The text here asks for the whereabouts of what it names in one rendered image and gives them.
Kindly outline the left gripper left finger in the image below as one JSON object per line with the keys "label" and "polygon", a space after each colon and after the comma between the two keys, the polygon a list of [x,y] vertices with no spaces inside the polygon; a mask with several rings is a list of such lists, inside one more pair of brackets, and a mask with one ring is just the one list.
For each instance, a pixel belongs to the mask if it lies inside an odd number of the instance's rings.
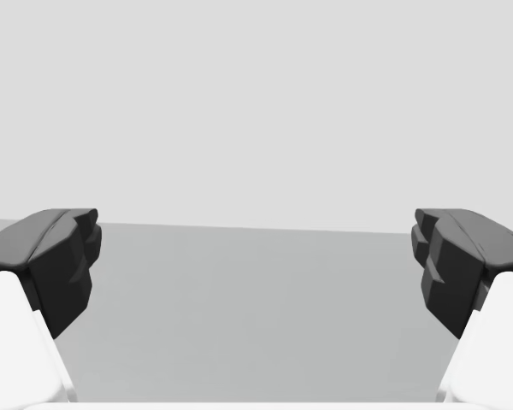
{"label": "left gripper left finger", "polygon": [[0,231],[0,403],[78,400],[55,340],[87,308],[97,218],[46,209]]}

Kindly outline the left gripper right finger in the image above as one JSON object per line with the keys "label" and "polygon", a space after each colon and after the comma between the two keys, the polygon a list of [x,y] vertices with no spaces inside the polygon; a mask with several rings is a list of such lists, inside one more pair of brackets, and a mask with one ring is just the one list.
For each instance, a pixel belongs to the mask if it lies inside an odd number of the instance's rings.
{"label": "left gripper right finger", "polygon": [[466,209],[415,218],[426,308],[458,340],[436,400],[513,403],[513,231]]}

